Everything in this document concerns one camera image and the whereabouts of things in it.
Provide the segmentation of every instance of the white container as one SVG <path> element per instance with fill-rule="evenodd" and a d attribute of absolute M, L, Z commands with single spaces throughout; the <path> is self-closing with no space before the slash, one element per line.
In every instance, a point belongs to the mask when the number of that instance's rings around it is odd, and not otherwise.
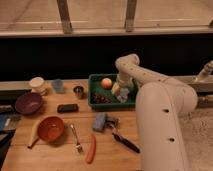
<path fill-rule="evenodd" d="M 45 81 L 42 77 L 34 77 L 29 82 L 33 92 L 37 92 L 41 95 L 45 95 L 47 90 L 45 88 Z"/>

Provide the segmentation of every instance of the black wall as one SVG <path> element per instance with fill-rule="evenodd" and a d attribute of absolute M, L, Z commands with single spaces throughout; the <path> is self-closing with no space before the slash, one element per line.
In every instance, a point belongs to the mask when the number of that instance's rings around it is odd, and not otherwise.
<path fill-rule="evenodd" d="M 0 52 L 0 81 L 116 73 L 115 60 L 129 53 L 138 54 L 143 67 L 194 75 L 213 60 L 213 34 L 1 38 Z"/>

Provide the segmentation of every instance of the green plastic tray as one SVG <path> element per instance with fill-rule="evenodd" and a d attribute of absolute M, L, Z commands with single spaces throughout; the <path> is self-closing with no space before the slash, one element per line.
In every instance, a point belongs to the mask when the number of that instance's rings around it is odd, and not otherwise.
<path fill-rule="evenodd" d="M 133 108 L 135 107 L 135 97 L 137 94 L 137 85 L 134 83 L 130 89 L 128 100 L 125 103 L 119 102 L 112 95 L 111 90 L 105 90 L 101 87 L 101 80 L 105 77 L 110 78 L 113 83 L 116 81 L 117 74 L 91 74 L 89 76 L 88 104 L 93 109 L 113 109 L 113 108 Z M 95 103 L 92 98 L 93 93 L 99 93 L 111 100 L 111 103 Z"/>

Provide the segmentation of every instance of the dark cup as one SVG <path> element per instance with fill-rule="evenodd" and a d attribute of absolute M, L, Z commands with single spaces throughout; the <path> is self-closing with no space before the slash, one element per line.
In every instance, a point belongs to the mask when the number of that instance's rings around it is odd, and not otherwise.
<path fill-rule="evenodd" d="M 73 88 L 73 92 L 75 93 L 78 99 L 83 99 L 84 97 L 84 87 L 82 86 L 75 86 Z"/>

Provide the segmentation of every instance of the orange bowl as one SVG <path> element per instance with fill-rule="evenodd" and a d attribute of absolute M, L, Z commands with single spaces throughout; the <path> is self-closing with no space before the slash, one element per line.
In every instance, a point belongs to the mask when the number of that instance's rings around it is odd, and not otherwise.
<path fill-rule="evenodd" d="M 45 118 L 38 126 L 38 137 L 46 142 L 53 142 L 64 132 L 64 122 L 57 116 Z"/>

